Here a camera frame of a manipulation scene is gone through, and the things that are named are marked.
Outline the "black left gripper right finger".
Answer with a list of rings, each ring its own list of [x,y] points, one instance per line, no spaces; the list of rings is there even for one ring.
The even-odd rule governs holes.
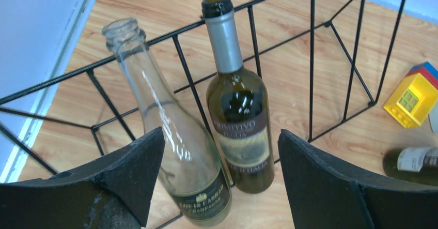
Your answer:
[[[286,129],[277,146],[295,228],[437,228],[437,187],[363,169]]]

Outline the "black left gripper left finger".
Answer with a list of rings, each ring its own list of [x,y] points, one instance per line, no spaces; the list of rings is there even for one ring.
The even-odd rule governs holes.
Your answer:
[[[51,178],[2,184],[1,228],[146,226],[164,146],[157,127]]]

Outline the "clear champagne bottle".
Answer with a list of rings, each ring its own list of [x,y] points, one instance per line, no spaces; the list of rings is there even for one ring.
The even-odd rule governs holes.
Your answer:
[[[193,224],[221,223],[231,209],[232,193],[213,137],[170,90],[135,18],[107,24],[102,35],[135,96],[144,130],[163,130],[159,181]]]

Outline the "dark green wine bottle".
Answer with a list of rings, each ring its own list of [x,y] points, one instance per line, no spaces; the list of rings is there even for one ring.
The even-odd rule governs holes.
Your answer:
[[[393,148],[382,160],[384,173],[392,178],[437,186],[437,148]]]

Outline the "olive green wine bottle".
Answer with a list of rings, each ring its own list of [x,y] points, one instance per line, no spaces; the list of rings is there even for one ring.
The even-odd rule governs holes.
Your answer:
[[[217,139],[235,186],[266,190],[275,175],[268,92],[261,77],[244,67],[231,0],[203,0],[217,75],[206,100]]]

